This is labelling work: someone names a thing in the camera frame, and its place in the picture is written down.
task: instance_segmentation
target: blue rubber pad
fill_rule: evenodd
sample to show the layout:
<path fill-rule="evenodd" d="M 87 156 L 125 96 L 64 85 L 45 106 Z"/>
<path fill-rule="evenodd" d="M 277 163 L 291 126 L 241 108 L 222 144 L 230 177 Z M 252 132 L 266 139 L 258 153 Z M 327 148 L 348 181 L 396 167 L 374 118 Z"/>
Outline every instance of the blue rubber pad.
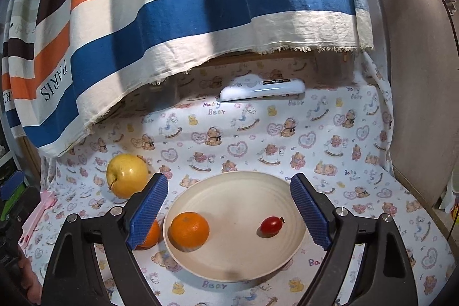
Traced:
<path fill-rule="evenodd" d="M 290 180 L 290 194 L 314 242 L 324 250 L 329 249 L 331 240 L 327 220 L 297 176 Z"/>
<path fill-rule="evenodd" d="M 129 223 L 129 237 L 126 243 L 131 250 L 144 243 L 146 235 L 148 235 L 167 195 L 168 180 L 164 175 L 161 175 Z"/>
<path fill-rule="evenodd" d="M 16 191 L 23 182 L 24 173 L 20 170 L 16 170 L 13 175 L 0 186 L 0 198 L 2 201 L 9 200 L 14 191 Z"/>

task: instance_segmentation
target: yellow apple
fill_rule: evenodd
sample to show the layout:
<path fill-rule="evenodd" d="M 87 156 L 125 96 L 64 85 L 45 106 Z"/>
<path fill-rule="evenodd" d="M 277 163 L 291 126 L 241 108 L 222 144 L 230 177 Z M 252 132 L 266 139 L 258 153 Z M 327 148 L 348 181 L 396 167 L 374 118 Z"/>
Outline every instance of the yellow apple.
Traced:
<path fill-rule="evenodd" d="M 135 155 L 123 153 L 113 157 L 107 166 L 107 183 L 119 198 L 130 198 L 148 183 L 148 168 Z"/>

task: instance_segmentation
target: silver screw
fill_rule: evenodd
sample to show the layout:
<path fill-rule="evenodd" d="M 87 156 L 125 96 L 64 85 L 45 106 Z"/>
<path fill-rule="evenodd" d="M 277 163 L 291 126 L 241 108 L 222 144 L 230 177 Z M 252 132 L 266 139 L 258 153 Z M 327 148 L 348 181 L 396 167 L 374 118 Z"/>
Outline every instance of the silver screw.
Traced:
<path fill-rule="evenodd" d="M 392 222 L 393 221 L 393 218 L 391 215 L 387 214 L 387 213 L 383 213 L 381 214 L 381 218 L 383 221 L 385 222 Z"/>
<path fill-rule="evenodd" d="M 110 209 L 110 214 L 112 216 L 119 216 L 122 213 L 122 207 L 120 206 L 114 206 L 112 209 Z"/>
<path fill-rule="evenodd" d="M 70 214 L 70 215 L 67 217 L 67 222 L 73 223 L 73 222 L 75 222 L 77 219 L 78 219 L 78 216 L 77 216 L 76 214 Z"/>
<path fill-rule="evenodd" d="M 340 216 L 340 217 L 345 217 L 347 216 L 347 214 L 349 213 L 349 211 L 346 209 L 346 208 L 343 208 L 342 206 L 340 206 L 339 208 L 336 209 L 336 212 L 337 214 Z"/>

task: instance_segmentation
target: beige plate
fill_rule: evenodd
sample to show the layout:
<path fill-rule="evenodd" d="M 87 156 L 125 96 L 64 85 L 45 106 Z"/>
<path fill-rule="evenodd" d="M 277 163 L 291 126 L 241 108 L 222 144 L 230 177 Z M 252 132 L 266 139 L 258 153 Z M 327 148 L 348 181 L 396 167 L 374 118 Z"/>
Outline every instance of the beige plate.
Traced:
<path fill-rule="evenodd" d="M 189 253 L 176 249 L 167 235 L 172 220 L 185 211 L 201 214 L 210 226 L 205 244 Z M 257 229 L 270 216 L 284 218 L 281 231 L 259 237 Z M 310 239 L 288 183 L 255 171 L 223 173 L 188 188 L 169 208 L 163 232 L 167 249 L 183 268 L 218 282 L 268 275 L 292 258 L 304 237 Z"/>

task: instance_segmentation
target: red tomato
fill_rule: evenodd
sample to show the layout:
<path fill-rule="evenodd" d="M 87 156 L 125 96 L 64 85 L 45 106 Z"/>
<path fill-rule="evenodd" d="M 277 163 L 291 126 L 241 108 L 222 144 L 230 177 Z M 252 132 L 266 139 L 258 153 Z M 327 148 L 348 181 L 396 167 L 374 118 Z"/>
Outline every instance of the red tomato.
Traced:
<path fill-rule="evenodd" d="M 269 217 L 260 225 L 260 231 L 264 235 L 276 235 L 282 228 L 284 218 Z"/>

